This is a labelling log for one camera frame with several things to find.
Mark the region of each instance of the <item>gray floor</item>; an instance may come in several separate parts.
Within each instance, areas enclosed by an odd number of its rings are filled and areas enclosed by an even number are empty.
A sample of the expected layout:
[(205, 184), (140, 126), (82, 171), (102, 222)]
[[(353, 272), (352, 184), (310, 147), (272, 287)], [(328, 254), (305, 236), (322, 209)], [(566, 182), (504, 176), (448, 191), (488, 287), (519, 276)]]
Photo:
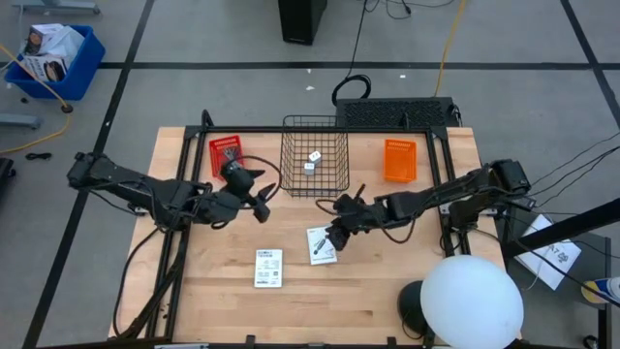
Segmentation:
[[(66, 22), (92, 25), (106, 46), (107, 62), (125, 60), (144, 0), (98, 1), (103, 15), (26, 13), (26, 25)], [(16, 46), (17, 10), (0, 0), (0, 43)], [(600, 62), (620, 62), (620, 25), (614, 0), (572, 0), (576, 15)], [(351, 58), (361, 3), (330, 1), (312, 47), (281, 41), (275, 0), (156, 0), (137, 62), (347, 61)], [(381, 6), (368, 14), (357, 59), (380, 62), (438, 62), (458, 7), (414, 8), (412, 18), (393, 20)], [(397, 5), (390, 6), (401, 15)], [(586, 57), (559, 1), (471, 0), (449, 55), (451, 62), (585, 63)], [(432, 94), (435, 70), (359, 70), (373, 80), (373, 97)], [(76, 192), (65, 173), (77, 151), (91, 150), (119, 70), (99, 70), (86, 97), (74, 103), (70, 130), (32, 151), (50, 151), (49, 161), (27, 162), (9, 155), (18, 176), (0, 202), (0, 340), (17, 348), (43, 289)], [(620, 92), (620, 72), (606, 71)], [(278, 125), (291, 113), (333, 113), (333, 86), (345, 70), (133, 70), (112, 124), (106, 153), (116, 162), (146, 171), (160, 126), (197, 123), (209, 109), (218, 125)], [(356, 97), (359, 86), (341, 96)], [(530, 178), (570, 159), (582, 148), (618, 131), (590, 71), (458, 71), (445, 73), (441, 95), (451, 96), (474, 128), (483, 161), (513, 158)], [(35, 140), (60, 128), (64, 115), (53, 101), (22, 104), (16, 87), (0, 88), (0, 111), (38, 114), (39, 131), (0, 128), (0, 148)], [(611, 144), (598, 146), (594, 157)], [(550, 202), (549, 211), (580, 212), (620, 196), (620, 156), (606, 158), (591, 174)], [(67, 267), (39, 345), (106, 338), (120, 272), (134, 220), (90, 198), (78, 226)], [(617, 235), (618, 226), (598, 234)], [(613, 252), (620, 255), (620, 238)], [(614, 261), (617, 275), (620, 263)], [(554, 297), (542, 285), (525, 294), (525, 338), (534, 343), (580, 347), (596, 333), (596, 312)], [(620, 317), (615, 313), (616, 329)], [(616, 346), (620, 345), (618, 332)]]

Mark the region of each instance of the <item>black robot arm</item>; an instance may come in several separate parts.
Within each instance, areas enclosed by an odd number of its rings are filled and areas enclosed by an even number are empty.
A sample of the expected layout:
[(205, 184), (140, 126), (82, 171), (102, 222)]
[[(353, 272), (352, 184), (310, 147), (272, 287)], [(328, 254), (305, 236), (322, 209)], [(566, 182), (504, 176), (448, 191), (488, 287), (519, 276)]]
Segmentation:
[(483, 210), (521, 198), (530, 187), (521, 165), (513, 160), (483, 165), (455, 180), (417, 193), (404, 191), (379, 196), (371, 205), (360, 196), (362, 185), (353, 198), (344, 194), (333, 204), (338, 217), (326, 229), (327, 238), (341, 251), (351, 234), (402, 227), (437, 206), (446, 206), (451, 227), (469, 229), (475, 227)]
[(180, 230), (190, 222), (223, 228), (242, 208), (254, 210), (261, 223), (269, 217), (267, 195), (275, 183), (249, 194), (254, 178), (264, 171), (246, 170), (236, 161), (225, 164), (220, 174), (227, 182), (213, 192), (210, 183), (160, 180), (120, 167), (104, 154), (78, 153), (67, 174), (69, 185), (78, 190), (105, 190), (136, 207), (147, 209), (162, 229)]

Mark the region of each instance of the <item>wooden tabletop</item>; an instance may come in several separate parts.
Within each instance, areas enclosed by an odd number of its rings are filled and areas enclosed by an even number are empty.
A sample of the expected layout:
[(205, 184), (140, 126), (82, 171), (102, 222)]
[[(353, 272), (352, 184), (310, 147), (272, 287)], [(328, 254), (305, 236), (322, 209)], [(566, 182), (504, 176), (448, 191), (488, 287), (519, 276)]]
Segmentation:
[[(173, 178), (182, 145), (183, 128), (161, 128), (148, 174)], [(208, 140), (228, 136), (210, 134)], [(239, 134), (244, 154), (258, 155), (275, 164), (280, 161), (280, 134)], [(418, 147), (418, 179), (409, 184), (385, 182), (382, 177), (384, 140), (412, 140)], [(469, 128), (449, 129), (449, 145), (457, 176), (480, 166), (474, 134)], [(441, 145), (436, 141), (442, 180), (447, 180)], [(363, 197), (395, 191), (419, 191), (433, 185), (424, 135), (350, 134), (349, 193), (366, 184)], [(188, 164), (193, 164), (190, 157)], [(245, 167), (265, 169), (248, 160)], [(277, 181), (269, 168), (258, 179), (256, 188)], [(187, 177), (191, 171), (188, 166)], [(204, 153), (201, 181), (222, 181), (211, 175), (208, 151)], [(351, 237), (338, 262), (310, 266), (306, 229), (327, 225), (331, 216), (319, 211), (312, 199), (294, 199), (280, 191), (268, 203), (269, 220), (259, 224), (251, 211), (241, 211), (223, 230), (193, 225), (174, 340), (180, 342), (244, 342), (254, 334), (259, 343), (385, 344), (388, 336), (398, 343), (419, 343), (401, 329), (396, 311), (400, 290), (414, 280), (423, 279), (440, 261), (440, 224), (437, 209), (429, 209), (416, 222), (412, 238), (395, 244), (381, 232)], [(495, 234), (491, 218), (481, 217), (479, 227)], [(132, 249), (153, 229), (150, 217), (139, 218)], [(391, 231), (403, 238), (408, 228)], [(126, 329), (153, 292), (163, 236), (147, 243), (131, 264), (122, 303), (119, 326)], [(482, 234), (469, 234), (472, 254), (504, 268), (499, 244)], [(257, 249), (284, 251), (283, 287), (254, 288)], [(161, 318), (166, 315), (163, 301)], [(158, 322), (163, 333), (164, 321)]]

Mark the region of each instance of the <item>small white cube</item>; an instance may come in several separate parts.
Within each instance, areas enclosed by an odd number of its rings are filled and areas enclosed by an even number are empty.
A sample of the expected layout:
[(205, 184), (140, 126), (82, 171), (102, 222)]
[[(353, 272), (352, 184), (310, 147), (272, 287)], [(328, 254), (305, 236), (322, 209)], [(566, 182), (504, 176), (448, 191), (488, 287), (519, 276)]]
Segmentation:
[(321, 162), (321, 153), (315, 150), (312, 154), (308, 155), (308, 159), (310, 159), (310, 162), (314, 165), (319, 165)]
[(314, 164), (313, 163), (305, 163), (303, 164), (303, 170), (306, 175), (314, 175)]

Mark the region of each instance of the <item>wire basket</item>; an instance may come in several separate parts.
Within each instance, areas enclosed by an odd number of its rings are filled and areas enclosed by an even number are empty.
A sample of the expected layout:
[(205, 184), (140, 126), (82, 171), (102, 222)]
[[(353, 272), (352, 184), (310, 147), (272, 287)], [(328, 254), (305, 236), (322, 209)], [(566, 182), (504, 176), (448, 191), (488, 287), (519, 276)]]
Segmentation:
[[(293, 197), (332, 197), (349, 189), (349, 137), (336, 116), (289, 115), (282, 124), (282, 189)], [(313, 175), (303, 165), (314, 151), (321, 162)]]

